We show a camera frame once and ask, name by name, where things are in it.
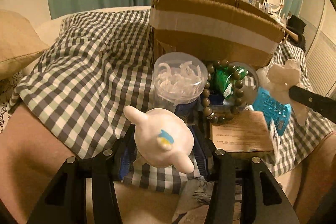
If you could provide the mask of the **blue pill blister pack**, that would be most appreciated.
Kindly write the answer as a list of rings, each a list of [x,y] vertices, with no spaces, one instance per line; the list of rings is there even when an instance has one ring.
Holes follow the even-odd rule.
[[[271,121],[274,122],[278,136],[284,134],[290,120],[290,104],[281,104],[271,97],[266,89],[259,87],[257,97],[252,106],[255,111],[260,111],[264,114],[268,127],[270,127]]]

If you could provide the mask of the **flat brown paper box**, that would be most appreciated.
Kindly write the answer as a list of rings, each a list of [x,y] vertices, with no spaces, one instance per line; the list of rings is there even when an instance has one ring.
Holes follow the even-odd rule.
[[[210,139],[217,148],[227,152],[271,152],[270,139],[264,114],[244,110],[220,126],[212,126]]]

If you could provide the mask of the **wooden chair with clothes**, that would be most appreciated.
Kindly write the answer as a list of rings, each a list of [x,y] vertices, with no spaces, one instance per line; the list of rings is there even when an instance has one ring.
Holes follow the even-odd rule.
[[[304,29],[306,27],[306,23],[298,18],[295,15],[292,15],[287,23],[286,28],[296,34],[298,39],[295,40],[292,36],[289,36],[289,41],[296,47],[301,48],[304,52],[306,51],[306,39],[304,36]]]

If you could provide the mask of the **green snack packet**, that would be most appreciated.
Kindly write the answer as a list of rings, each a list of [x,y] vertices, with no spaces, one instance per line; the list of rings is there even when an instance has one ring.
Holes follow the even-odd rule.
[[[247,74],[247,70],[240,66],[218,67],[213,74],[212,84],[217,93],[227,99],[243,87],[243,80]]]

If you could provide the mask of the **brown cardboard box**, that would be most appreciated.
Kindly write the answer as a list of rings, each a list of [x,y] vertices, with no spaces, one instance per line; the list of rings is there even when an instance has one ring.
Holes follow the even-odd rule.
[[[255,69],[269,64],[284,37],[276,20],[241,0],[151,0],[149,30],[154,60],[183,52]]]

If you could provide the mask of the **grey checkered cloth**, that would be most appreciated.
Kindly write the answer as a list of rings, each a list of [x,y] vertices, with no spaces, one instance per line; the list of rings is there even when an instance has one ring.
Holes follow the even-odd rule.
[[[12,114],[23,101],[74,154],[96,156],[125,135],[125,105],[148,110],[153,103],[152,46],[147,42],[149,9],[81,12],[65,18],[54,44],[23,77],[7,105]],[[275,176],[291,171],[333,131],[332,123],[309,110],[304,126],[292,112],[280,152],[262,157]],[[200,177],[173,166],[130,167],[126,184],[178,194],[187,180]]]

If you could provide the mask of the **clear round floss container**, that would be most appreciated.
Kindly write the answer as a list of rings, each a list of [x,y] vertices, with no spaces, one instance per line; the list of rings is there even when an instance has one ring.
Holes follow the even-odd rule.
[[[207,68],[198,58],[182,52],[164,54],[154,64],[153,106],[179,117],[188,115],[197,104],[207,79]]]

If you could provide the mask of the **beige pillow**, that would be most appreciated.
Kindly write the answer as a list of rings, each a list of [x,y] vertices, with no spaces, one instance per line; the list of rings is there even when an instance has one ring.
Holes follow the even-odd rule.
[[[21,14],[1,10],[1,80],[30,65],[49,49]]]

